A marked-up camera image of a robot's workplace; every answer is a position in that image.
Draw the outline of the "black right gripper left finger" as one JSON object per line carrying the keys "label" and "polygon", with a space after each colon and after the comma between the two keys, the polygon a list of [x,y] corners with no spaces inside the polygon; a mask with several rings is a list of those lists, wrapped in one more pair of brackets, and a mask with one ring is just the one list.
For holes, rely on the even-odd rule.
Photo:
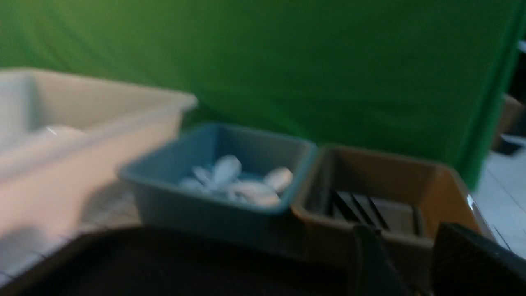
{"label": "black right gripper left finger", "polygon": [[364,225],[354,227],[351,256],[353,296],[410,296],[411,289],[385,249],[377,231]]}

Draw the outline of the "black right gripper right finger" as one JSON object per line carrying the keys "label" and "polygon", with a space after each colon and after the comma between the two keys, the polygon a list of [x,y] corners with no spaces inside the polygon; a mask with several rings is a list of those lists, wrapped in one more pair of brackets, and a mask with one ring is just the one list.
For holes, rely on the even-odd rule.
{"label": "black right gripper right finger", "polygon": [[467,227],[442,223],[430,278],[435,296],[524,296],[526,261]]}

